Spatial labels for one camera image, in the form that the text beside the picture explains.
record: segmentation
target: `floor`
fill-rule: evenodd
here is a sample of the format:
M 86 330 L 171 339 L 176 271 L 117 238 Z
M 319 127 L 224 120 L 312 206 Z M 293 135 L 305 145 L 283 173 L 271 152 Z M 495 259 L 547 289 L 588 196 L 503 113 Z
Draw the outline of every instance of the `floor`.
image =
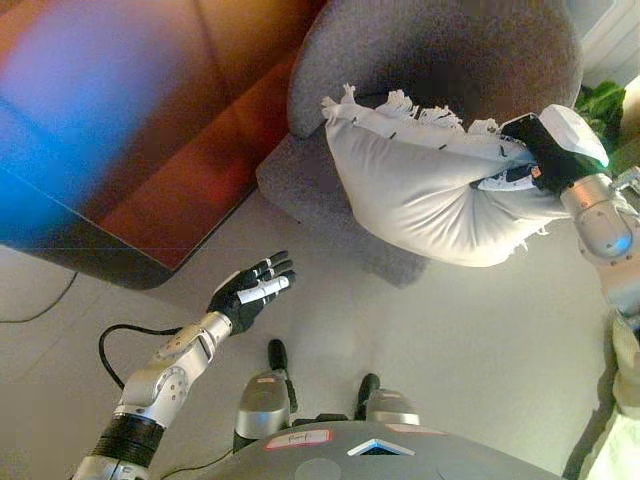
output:
M 585 430 L 606 416 L 612 370 L 596 273 L 570 222 L 549 230 L 503 265 L 432 262 L 398 290 L 255 193 L 162 287 L 129 291 L 80 275 L 43 318 L 0 325 L 0 478 L 67 478 L 93 448 L 119 393 L 97 357 L 102 330 L 197 320 L 231 272 L 283 248 L 296 262 L 295 288 L 225 343 L 165 435 L 151 478 L 229 448 L 244 383 L 267 366 L 273 337 L 288 347 L 300 416 L 350 413 L 373 371 L 415 402 L 423 424 L 561 474 L 587 448 Z M 8 251 L 0 261 L 16 272 L 0 283 L 0 310 L 12 318 L 46 305 L 70 276 Z M 20 274 L 28 268 L 37 274 Z M 107 349 L 127 376 L 161 341 L 116 333 Z

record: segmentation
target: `green plant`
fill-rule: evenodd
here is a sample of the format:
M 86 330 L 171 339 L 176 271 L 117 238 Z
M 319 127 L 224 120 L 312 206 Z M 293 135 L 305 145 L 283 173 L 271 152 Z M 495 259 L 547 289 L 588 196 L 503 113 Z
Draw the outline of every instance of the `green plant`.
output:
M 583 85 L 573 107 L 600 138 L 607 153 L 618 147 L 624 95 L 624 88 L 612 81 L 596 88 Z

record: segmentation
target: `black cable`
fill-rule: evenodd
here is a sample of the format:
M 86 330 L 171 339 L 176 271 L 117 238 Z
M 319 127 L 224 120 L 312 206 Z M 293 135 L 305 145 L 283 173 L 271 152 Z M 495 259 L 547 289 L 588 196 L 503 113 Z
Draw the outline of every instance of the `black cable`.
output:
M 3 323 L 4 324 L 9 324 L 9 323 L 28 323 L 28 322 L 31 322 L 31 321 L 37 319 L 37 318 L 40 318 L 42 315 L 44 315 L 49 310 L 51 310 L 53 307 L 55 307 L 58 303 L 60 303 L 60 300 L 62 300 L 64 298 L 64 296 L 67 294 L 69 289 L 75 283 L 76 278 L 78 278 L 78 272 L 75 272 L 73 274 L 73 276 L 71 277 L 71 280 L 69 280 L 69 283 L 67 284 L 67 286 L 64 287 L 64 290 L 62 290 L 62 293 L 60 293 L 60 295 L 58 295 L 58 298 L 56 298 L 51 305 L 49 305 L 47 308 L 42 310 L 40 313 L 34 315 L 33 317 L 23 318 L 21 320 L 0 320 L 0 324 L 3 324 Z
M 160 480 L 166 480 L 167 478 L 169 478 L 172 475 L 175 475 L 176 473 L 180 473 L 180 472 L 195 472 L 196 470 L 202 470 L 203 468 L 210 467 L 210 466 L 215 465 L 216 463 L 224 460 L 225 458 L 227 458 L 231 452 L 233 452 L 233 449 L 228 450 L 227 453 L 225 453 L 224 455 L 222 455 L 219 458 L 216 458 L 214 461 L 207 463 L 206 465 L 200 465 L 199 467 L 179 468 L 177 470 L 174 470 L 173 472 L 169 472 L 169 473 L 163 475 L 162 477 L 160 477 Z
M 107 356 L 104 353 L 104 341 L 106 340 L 107 336 L 115 330 L 133 330 L 134 332 L 146 333 L 149 335 L 167 335 L 168 336 L 168 335 L 175 335 L 180 330 L 182 330 L 182 328 L 179 327 L 179 328 L 171 328 L 169 330 L 151 330 L 149 328 L 138 327 L 137 325 L 128 325 L 126 323 L 119 323 L 117 325 L 111 325 L 104 332 L 102 332 L 102 335 L 100 335 L 100 340 L 98 340 L 98 354 L 100 355 L 100 361 L 102 362 L 102 365 L 104 366 L 109 376 L 111 376 L 113 381 L 116 382 L 118 387 L 120 387 L 120 390 L 122 390 L 124 389 L 124 382 L 120 380 L 120 377 L 118 377 L 118 374 L 113 370 L 113 368 L 111 368 L 111 364 L 109 363 L 109 360 L 107 360 Z

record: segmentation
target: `white sticker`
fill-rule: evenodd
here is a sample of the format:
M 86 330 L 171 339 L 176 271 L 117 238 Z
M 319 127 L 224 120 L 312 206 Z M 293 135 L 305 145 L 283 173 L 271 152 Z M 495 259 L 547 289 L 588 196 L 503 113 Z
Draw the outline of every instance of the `white sticker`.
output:
M 264 449 L 278 450 L 280 448 L 320 445 L 322 443 L 330 442 L 332 438 L 331 430 L 309 430 L 307 432 L 296 432 L 272 438 Z
M 397 433 L 424 433 L 427 435 L 446 435 L 446 433 L 422 425 L 408 425 L 406 423 L 388 423 L 387 428 Z
M 240 303 L 245 305 L 255 302 L 261 298 L 268 297 L 271 294 L 278 293 L 280 290 L 287 288 L 291 283 L 287 277 L 276 277 L 273 280 L 261 282 L 257 287 L 240 290 L 237 292 Z

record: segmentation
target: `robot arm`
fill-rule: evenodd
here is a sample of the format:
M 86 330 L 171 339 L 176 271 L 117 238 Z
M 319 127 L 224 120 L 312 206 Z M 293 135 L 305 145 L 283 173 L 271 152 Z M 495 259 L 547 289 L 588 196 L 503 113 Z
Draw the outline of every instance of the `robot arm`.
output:
M 607 301 L 625 317 L 640 314 L 640 216 L 620 194 L 626 187 L 640 193 L 640 168 L 612 182 L 596 135 L 582 117 L 559 105 L 511 120 L 501 133 L 526 144 L 538 165 L 534 183 L 559 195 Z
M 620 194 L 629 181 L 613 183 L 604 174 L 590 175 L 567 188 L 560 199 L 580 237 L 580 253 L 600 276 L 602 292 L 621 315 L 640 314 L 640 216 Z
M 207 314 L 184 327 L 127 380 L 110 424 L 74 480 L 147 480 L 164 431 L 219 345 L 248 330 L 265 305 L 295 281 L 288 253 L 236 272 L 214 293 Z

